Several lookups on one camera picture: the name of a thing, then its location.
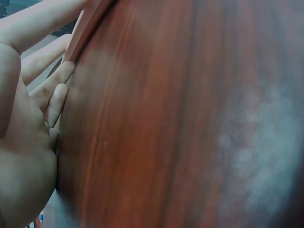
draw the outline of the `finger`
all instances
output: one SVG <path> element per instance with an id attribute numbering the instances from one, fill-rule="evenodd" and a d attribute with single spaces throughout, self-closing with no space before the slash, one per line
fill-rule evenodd
<path id="1" fill-rule="evenodd" d="M 48 135 L 49 135 L 49 138 L 50 138 L 49 145 L 50 145 L 50 148 L 53 150 L 54 147 L 55 147 L 55 143 L 56 143 L 58 133 L 57 133 L 56 129 L 50 128 L 48 130 Z"/>
<path id="2" fill-rule="evenodd" d="M 65 52 L 70 39 L 70 34 L 63 35 L 22 60 L 20 76 L 26 86 Z"/>
<path id="3" fill-rule="evenodd" d="M 48 106 L 43 112 L 44 120 L 50 128 L 53 128 L 60 116 L 63 104 L 67 96 L 67 86 L 65 84 L 57 85 Z"/>
<path id="4" fill-rule="evenodd" d="M 40 86 L 30 93 L 30 97 L 44 111 L 47 107 L 57 85 L 66 83 L 71 77 L 75 64 L 70 61 L 64 62 L 58 69 L 47 78 Z"/>
<path id="5" fill-rule="evenodd" d="M 0 21 L 0 43 L 22 53 L 75 19 L 86 0 L 44 0 Z"/>

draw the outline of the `skin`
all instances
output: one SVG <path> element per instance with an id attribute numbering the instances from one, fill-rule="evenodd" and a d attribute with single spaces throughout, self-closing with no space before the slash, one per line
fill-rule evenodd
<path id="1" fill-rule="evenodd" d="M 44 0 L 0 20 L 0 227 L 23 228 L 56 182 L 54 129 L 75 64 L 63 63 L 30 94 L 26 86 L 64 53 L 63 36 L 21 60 L 22 52 L 76 18 L 85 0 Z"/>

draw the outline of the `palm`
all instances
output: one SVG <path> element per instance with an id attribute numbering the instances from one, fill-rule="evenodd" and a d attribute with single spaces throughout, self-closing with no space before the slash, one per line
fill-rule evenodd
<path id="1" fill-rule="evenodd" d="M 47 30 L 57 27 L 58 21 L 65 24 L 73 19 L 85 1 L 74 2 L 71 6 L 68 1 L 45 1 L 31 9 L 36 15 L 23 25 L 14 23 L 18 15 L 13 15 L 10 18 L 13 23 L 0 26 L 0 227 L 1 214 L 6 220 L 4 226 L 27 225 L 43 209 L 55 187 L 54 126 L 67 95 L 65 82 L 74 70 L 74 63 L 63 63 L 30 94 L 26 86 L 65 51 L 70 36 L 59 38 L 22 61 L 20 53 L 43 38 Z M 39 13 L 39 6 L 49 6 L 57 15 L 41 22 L 37 18 L 41 18 L 40 14 L 45 16 L 45 12 Z M 20 26 L 31 27 L 33 31 L 18 29 Z"/>

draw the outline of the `wood grain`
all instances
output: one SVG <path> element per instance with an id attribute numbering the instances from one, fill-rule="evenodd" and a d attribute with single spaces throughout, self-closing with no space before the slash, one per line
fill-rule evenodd
<path id="1" fill-rule="evenodd" d="M 78 226 L 303 227 L 303 21 L 302 0 L 120 0 L 61 120 Z"/>
<path id="2" fill-rule="evenodd" d="M 62 59 L 64 61 L 76 61 L 83 46 L 89 39 L 95 26 L 110 4 L 116 0 L 88 0 L 85 9 L 81 12 L 72 33 L 72 39 L 67 46 L 66 53 Z"/>

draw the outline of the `wooden board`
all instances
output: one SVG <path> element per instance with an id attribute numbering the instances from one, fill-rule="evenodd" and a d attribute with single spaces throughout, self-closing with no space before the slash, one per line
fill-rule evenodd
<path id="1" fill-rule="evenodd" d="M 85 46 L 90 34 L 109 5 L 115 0 L 89 0 L 86 8 L 81 12 L 75 28 L 72 33 L 72 39 L 69 43 L 62 62 L 71 60 L 76 61 L 82 48 Z"/>
<path id="2" fill-rule="evenodd" d="M 303 21 L 302 0 L 118 1 L 61 120 L 78 226 L 303 227 Z"/>

